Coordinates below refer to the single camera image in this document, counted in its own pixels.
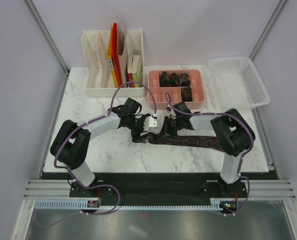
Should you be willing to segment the orange red folder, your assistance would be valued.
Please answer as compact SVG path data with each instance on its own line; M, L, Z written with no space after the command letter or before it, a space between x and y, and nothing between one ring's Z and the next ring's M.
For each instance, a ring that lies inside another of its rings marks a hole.
M122 85L121 71L118 57L118 24L114 22L111 26L109 45L106 53L109 69L113 78L114 87Z

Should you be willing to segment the rolled tie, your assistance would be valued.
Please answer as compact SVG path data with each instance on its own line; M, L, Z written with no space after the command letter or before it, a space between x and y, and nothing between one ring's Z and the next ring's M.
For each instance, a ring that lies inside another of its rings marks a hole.
M190 87L191 86L190 76L187 73L182 73L179 77L179 81L180 81L181 87Z
M169 85L171 87L179 87L180 86L180 77L175 72L171 73L169 76Z
M190 86L181 88L181 99L183 102L192 102L193 101L193 94L192 94L192 89Z
M159 86L160 87L169 87L170 86L170 79L169 74L166 71L163 71L159 77Z

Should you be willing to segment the rolled tie front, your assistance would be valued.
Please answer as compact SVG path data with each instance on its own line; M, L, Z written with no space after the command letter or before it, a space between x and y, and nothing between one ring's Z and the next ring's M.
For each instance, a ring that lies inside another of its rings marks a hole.
M193 101L193 94L192 94L192 89L190 86L181 88L181 99L183 102L192 102Z

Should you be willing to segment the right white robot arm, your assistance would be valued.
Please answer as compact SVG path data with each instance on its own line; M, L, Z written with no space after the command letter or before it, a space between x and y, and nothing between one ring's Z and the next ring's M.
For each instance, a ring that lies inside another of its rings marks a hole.
M192 113L182 101L171 107L175 115L164 118L158 134L150 133L149 142L156 145L187 146L213 149L224 153L218 193L229 197L241 177L243 158L254 146L254 131L235 108L223 113ZM206 130L215 136L178 135L180 130Z

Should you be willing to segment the pink divided storage box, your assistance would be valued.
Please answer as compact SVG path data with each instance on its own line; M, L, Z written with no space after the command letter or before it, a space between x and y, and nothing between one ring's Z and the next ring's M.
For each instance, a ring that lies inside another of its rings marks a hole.
M171 73L176 73L179 75L186 73L190 77L191 81L191 90L192 90L192 102L185 102L187 107L191 110L199 109L202 107L202 103L206 99L205 91L204 91L204 83L203 83L203 77L200 70L197 69L180 69L180 70L151 70L148 73L148 88L152 92L153 95L147 94L147 99L149 102L150 108L153 110L154 107L156 107L157 110L164 110L168 106L168 103L165 98L165 93L168 93L171 98L172 104L177 104L179 102L182 102L181 98L181 88L183 86L179 87L160 87L159 79L160 74L162 72L167 72L169 77Z

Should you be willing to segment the dark paisley necktie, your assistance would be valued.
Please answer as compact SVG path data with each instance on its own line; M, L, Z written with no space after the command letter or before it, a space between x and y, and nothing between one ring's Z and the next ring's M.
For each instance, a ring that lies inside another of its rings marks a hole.
M149 133L148 142L153 145L196 147L224 152L220 142L215 136L178 135L173 137L169 135L159 136L155 133Z

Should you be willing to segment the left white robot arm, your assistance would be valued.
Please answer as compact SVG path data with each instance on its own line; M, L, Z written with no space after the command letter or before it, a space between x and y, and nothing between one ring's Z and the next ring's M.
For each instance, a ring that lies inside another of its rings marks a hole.
M94 181L95 174L85 162L89 143L92 139L119 128L131 130L134 143L145 143L148 139L149 113L138 114L142 105L132 98L124 104L111 107L107 112L78 124L66 120L61 125L51 147L50 153L55 157L54 166L59 168L57 162L64 164L64 168L81 184L81 191L88 197L98 192L98 184Z

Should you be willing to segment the white perforated plastic basket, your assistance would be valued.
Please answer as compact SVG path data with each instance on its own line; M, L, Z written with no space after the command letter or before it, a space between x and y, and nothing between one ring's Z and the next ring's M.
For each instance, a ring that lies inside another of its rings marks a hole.
M207 67L223 108L251 110L270 103L268 91L249 57L214 58Z

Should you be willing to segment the beige paper folder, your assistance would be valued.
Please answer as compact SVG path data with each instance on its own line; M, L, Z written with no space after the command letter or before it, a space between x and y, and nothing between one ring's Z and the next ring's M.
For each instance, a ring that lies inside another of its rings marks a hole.
M127 61L128 61L128 47L127 47L127 30L118 30L117 33L117 50L119 68L121 73L122 83L127 82Z

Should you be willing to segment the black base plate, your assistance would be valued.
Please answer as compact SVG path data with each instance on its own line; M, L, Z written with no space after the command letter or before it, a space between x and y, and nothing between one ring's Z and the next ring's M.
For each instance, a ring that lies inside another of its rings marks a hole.
M207 204L211 198L242 200L247 185L227 185L218 173L97 173L91 189L71 183L71 198L100 198L106 204Z

